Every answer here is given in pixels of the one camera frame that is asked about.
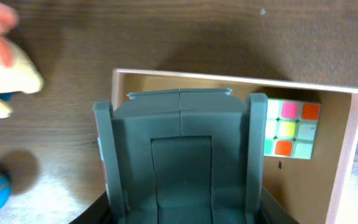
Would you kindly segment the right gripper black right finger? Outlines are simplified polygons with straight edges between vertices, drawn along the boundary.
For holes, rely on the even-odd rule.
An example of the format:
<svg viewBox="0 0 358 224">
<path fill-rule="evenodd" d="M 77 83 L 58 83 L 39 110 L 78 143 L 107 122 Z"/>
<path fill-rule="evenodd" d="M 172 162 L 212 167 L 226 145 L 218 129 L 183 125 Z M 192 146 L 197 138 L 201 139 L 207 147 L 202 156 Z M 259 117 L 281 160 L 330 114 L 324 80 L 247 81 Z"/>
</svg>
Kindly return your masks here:
<svg viewBox="0 0 358 224">
<path fill-rule="evenodd" d="M 262 187 L 258 222 L 264 224 L 299 224 L 277 201 Z"/>
</svg>

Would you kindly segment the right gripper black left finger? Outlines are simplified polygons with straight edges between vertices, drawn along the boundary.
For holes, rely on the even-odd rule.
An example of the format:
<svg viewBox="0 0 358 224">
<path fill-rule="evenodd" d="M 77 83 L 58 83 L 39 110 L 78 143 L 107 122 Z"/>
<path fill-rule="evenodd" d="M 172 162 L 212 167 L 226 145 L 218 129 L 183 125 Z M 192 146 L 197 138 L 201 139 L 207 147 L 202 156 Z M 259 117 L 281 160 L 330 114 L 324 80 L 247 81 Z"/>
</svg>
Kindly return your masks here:
<svg viewBox="0 0 358 224">
<path fill-rule="evenodd" d="M 112 224 L 107 193 L 104 192 L 93 204 L 70 224 Z"/>
</svg>

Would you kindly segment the multicolour puzzle cube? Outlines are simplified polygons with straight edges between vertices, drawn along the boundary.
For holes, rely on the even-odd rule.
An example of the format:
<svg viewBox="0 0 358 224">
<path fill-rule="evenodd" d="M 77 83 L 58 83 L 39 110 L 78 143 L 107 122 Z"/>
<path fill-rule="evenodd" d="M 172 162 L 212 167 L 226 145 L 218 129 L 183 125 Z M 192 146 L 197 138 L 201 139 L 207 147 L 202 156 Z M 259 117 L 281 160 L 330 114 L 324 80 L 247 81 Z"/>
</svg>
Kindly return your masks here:
<svg viewBox="0 0 358 224">
<path fill-rule="evenodd" d="M 320 110 L 319 103 L 269 98 L 264 155 L 310 160 Z"/>
</svg>

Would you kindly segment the yellow grey toy truck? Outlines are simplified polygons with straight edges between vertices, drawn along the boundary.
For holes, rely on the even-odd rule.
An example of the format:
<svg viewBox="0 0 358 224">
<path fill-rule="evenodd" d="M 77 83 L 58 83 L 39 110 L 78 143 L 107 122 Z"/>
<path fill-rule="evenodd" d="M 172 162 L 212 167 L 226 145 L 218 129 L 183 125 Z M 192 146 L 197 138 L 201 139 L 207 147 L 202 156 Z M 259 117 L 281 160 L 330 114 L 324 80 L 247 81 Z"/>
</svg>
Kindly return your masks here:
<svg viewBox="0 0 358 224">
<path fill-rule="evenodd" d="M 267 96 L 231 90 L 133 92 L 94 104 L 115 223 L 255 223 Z"/>
</svg>

